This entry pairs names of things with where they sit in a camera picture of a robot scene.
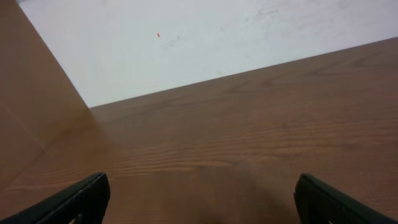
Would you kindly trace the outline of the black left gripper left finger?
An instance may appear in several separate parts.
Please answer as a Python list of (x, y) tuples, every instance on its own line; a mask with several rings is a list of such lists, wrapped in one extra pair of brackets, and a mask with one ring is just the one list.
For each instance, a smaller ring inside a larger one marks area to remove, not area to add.
[(110, 199), (104, 172), (92, 174), (45, 200), (1, 220), (1, 223), (97, 223), (103, 222)]

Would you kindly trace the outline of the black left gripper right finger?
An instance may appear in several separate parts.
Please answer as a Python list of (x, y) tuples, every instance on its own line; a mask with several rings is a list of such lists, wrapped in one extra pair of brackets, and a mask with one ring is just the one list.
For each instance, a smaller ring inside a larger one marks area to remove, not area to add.
[(300, 175), (294, 200), (301, 224), (397, 224), (308, 173)]

